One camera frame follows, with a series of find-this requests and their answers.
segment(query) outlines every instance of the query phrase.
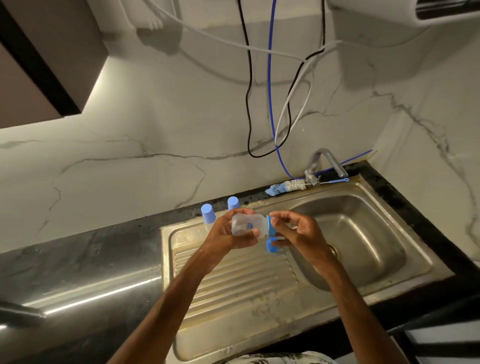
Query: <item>blue cap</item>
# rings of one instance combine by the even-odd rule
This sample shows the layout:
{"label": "blue cap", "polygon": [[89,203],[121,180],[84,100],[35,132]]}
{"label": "blue cap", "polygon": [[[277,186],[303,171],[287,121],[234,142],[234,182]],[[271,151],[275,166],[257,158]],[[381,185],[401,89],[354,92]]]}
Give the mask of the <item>blue cap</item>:
{"label": "blue cap", "polygon": [[272,217],[267,215],[268,236],[275,236],[276,235],[276,229],[272,225],[271,219],[272,219]]}
{"label": "blue cap", "polygon": [[267,251],[270,253],[276,253],[280,249],[278,246],[273,246],[272,242],[277,241],[277,238],[268,238],[267,239]]}
{"label": "blue cap", "polygon": [[236,198],[235,196],[232,196],[232,197],[229,197],[228,198],[228,210],[233,210],[234,208],[239,208],[240,207],[240,204],[239,204],[239,199]]}
{"label": "blue cap", "polygon": [[202,216],[204,217],[205,224],[212,224],[215,222],[216,216],[211,204],[202,205]]}

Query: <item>faucet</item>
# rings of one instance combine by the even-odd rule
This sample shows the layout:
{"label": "faucet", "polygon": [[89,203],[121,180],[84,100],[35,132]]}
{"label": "faucet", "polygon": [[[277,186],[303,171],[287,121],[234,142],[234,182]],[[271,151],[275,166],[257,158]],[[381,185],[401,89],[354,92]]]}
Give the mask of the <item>faucet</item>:
{"label": "faucet", "polygon": [[309,159],[307,169],[305,170],[305,180],[307,182],[310,182],[312,186],[315,186],[318,183],[319,178],[315,176],[315,170],[317,169],[318,161],[322,154],[327,158],[340,178],[348,177],[347,171],[345,171],[332,152],[327,148],[320,148],[313,153],[312,157]]}

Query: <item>kitchen sink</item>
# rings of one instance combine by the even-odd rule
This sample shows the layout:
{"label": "kitchen sink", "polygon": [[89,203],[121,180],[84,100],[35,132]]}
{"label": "kitchen sink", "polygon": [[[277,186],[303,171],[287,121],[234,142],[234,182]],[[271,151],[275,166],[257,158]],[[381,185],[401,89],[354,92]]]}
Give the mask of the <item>kitchen sink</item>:
{"label": "kitchen sink", "polygon": [[[453,275],[361,176],[249,207],[314,217],[368,304]],[[201,218],[162,228],[164,289],[205,237]],[[224,361],[338,316],[327,283],[301,254],[294,247],[269,253],[261,239],[231,251],[202,280],[167,361]]]}

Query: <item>cabinet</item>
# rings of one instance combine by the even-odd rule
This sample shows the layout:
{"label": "cabinet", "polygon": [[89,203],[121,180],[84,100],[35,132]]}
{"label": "cabinet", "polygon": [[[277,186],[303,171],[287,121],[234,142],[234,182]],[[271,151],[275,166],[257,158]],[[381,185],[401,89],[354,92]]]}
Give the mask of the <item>cabinet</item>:
{"label": "cabinet", "polygon": [[79,114],[108,52],[86,0],[0,0],[0,128]]}

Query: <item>brush bristles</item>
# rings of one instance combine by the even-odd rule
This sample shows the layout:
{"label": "brush bristles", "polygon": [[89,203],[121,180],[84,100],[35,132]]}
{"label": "brush bristles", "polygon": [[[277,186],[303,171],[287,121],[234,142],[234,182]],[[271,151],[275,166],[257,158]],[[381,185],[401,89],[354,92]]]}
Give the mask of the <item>brush bristles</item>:
{"label": "brush bristles", "polygon": [[306,188],[307,187],[305,186],[305,180],[291,180],[273,184],[270,186],[270,188],[266,189],[265,192],[269,196],[277,196],[285,192],[305,190]]}

